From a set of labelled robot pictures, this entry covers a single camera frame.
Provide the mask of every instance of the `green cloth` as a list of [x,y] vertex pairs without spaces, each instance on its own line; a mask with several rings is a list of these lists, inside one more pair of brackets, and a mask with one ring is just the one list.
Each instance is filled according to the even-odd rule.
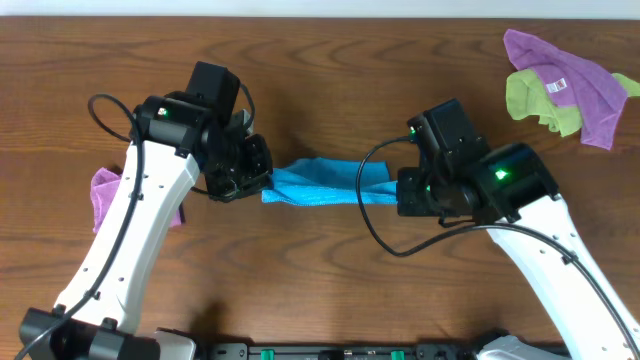
[[[612,74],[627,91],[629,97],[640,96],[640,84],[622,74]],[[538,115],[541,125],[549,131],[560,132],[560,136],[571,135],[582,127],[582,115],[577,106],[557,107],[551,101],[538,75],[525,69],[507,78],[507,111],[514,120],[529,115]]]

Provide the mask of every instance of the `blue towel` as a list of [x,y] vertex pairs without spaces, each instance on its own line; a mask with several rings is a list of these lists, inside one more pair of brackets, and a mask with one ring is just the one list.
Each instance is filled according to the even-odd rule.
[[[284,169],[273,169],[273,190],[262,191],[262,202],[297,206],[357,204],[359,161],[300,159]],[[362,171],[365,204],[396,204],[396,182],[385,162],[367,163]]]

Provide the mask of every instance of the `white wall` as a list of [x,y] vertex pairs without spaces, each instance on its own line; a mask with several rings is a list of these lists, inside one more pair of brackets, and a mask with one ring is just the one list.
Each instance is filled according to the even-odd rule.
[[0,0],[0,15],[640,19],[640,0]]

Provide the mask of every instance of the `wood grain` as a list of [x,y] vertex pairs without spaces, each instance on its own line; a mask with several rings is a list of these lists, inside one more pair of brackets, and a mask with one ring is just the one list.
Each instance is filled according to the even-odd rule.
[[[611,152],[534,119],[512,121],[508,28],[640,79],[638,22],[1,18],[0,357],[18,350],[26,309],[49,308],[90,247],[93,173],[123,165],[125,146],[90,121],[87,99],[108,92],[133,107],[183,89],[198,60],[228,66],[249,86],[276,166],[359,160],[404,134],[412,115],[457,97],[493,145],[522,141],[541,154],[588,248],[640,317],[640,101],[627,103]],[[117,110],[99,111],[128,130]],[[398,145],[376,158],[395,171],[417,153]],[[151,277],[141,331],[388,343],[503,327],[530,341],[559,340],[485,234],[395,259],[354,206],[293,208],[259,197],[225,205],[190,194],[184,208],[187,224],[169,232]],[[440,231],[392,207],[372,207],[371,217],[400,247]]]

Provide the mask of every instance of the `purple cloth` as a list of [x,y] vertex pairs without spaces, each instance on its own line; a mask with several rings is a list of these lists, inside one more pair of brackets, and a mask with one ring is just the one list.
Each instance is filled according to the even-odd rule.
[[583,144],[611,150],[627,92],[607,70],[516,30],[507,30],[504,46],[516,69],[536,72],[556,106],[578,105]]
[[[101,168],[93,175],[89,196],[93,204],[94,233],[98,233],[98,230],[100,230],[100,226],[104,221],[104,217],[107,216],[107,211],[109,211],[109,207],[111,207],[119,185],[120,175],[116,175],[105,168]],[[169,226],[174,227],[180,224],[182,224],[182,217],[180,216],[180,211],[178,211],[173,219],[171,219]]]

